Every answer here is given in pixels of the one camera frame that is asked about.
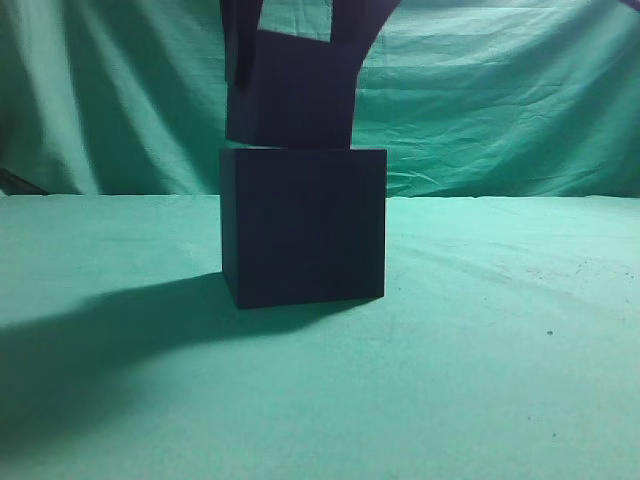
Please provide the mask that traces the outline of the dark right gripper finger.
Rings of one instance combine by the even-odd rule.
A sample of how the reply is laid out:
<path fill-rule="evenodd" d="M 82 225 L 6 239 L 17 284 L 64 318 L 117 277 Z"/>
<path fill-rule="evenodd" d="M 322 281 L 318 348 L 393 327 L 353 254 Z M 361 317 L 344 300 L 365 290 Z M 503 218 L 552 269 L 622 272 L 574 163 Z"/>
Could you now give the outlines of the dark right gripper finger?
<path fill-rule="evenodd" d="M 382 27 L 400 4 L 394 0 L 333 1 L 331 9 L 331 50 L 337 65 L 338 145 L 350 145 L 358 75 Z"/>

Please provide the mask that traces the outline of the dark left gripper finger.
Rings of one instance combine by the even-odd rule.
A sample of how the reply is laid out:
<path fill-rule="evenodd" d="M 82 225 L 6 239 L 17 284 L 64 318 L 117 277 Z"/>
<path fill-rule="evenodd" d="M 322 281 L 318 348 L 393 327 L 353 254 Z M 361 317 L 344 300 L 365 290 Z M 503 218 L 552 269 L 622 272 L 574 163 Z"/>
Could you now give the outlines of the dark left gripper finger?
<path fill-rule="evenodd" d="M 238 91 L 248 88 L 256 54 L 262 0 L 221 0 L 225 80 Z"/>

